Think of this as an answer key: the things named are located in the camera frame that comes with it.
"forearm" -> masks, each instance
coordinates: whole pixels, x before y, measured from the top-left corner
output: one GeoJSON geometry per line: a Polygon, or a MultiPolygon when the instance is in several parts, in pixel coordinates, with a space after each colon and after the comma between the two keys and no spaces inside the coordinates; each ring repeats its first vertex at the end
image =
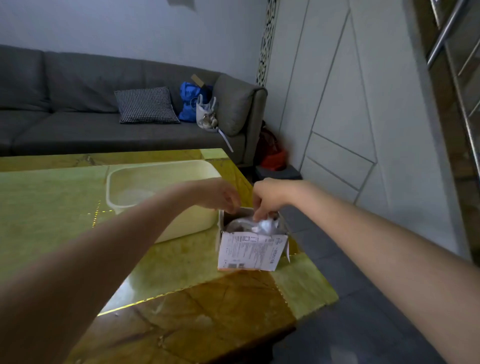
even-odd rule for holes
{"type": "Polygon", "coordinates": [[[6,283],[0,289],[0,335],[8,352],[1,357],[62,360],[162,231],[193,204],[189,186],[171,187],[6,283]]]}
{"type": "Polygon", "coordinates": [[[480,273],[464,260],[307,183],[291,203],[321,227],[448,361],[479,357],[480,273]]]}

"green marble table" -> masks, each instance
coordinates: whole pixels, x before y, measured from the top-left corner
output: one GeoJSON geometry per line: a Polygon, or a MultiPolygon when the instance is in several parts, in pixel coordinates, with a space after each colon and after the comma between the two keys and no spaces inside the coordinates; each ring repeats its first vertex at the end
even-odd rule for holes
{"type": "MultiPolygon", "coordinates": [[[[107,174],[128,164],[204,159],[251,206],[222,149],[0,158],[0,278],[115,213],[107,174]]],[[[219,272],[217,227],[155,244],[72,350],[69,363],[202,363],[266,342],[338,299],[290,239],[275,272],[219,272]]]]}

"white plastic tub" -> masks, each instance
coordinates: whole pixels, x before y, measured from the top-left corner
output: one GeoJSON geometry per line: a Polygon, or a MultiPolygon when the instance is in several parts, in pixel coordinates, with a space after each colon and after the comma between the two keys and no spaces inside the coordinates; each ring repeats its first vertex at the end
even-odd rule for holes
{"type": "MultiPolygon", "coordinates": [[[[220,173],[204,160],[124,167],[107,176],[107,204],[119,214],[174,183],[214,177],[220,173]]],[[[156,242],[206,230],[217,219],[215,210],[192,206],[178,215],[156,242]]]]}

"gray sofa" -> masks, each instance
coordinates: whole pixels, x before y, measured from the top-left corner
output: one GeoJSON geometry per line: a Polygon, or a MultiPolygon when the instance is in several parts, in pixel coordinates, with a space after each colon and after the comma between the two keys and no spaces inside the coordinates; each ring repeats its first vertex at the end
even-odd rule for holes
{"type": "Polygon", "coordinates": [[[251,166],[267,92],[226,74],[152,61],[0,46],[0,156],[223,148],[251,166]],[[115,90],[180,85],[196,74],[213,85],[219,133],[196,123],[120,124],[115,90]]]}

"red bag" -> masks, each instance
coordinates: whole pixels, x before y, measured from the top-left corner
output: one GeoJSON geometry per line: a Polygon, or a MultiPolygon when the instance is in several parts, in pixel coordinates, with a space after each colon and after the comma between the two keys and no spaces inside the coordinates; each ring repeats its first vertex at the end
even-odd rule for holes
{"type": "Polygon", "coordinates": [[[255,165],[268,170],[283,170],[287,166],[287,151],[280,146],[277,138],[267,129],[264,121],[255,151],[255,165]]]}

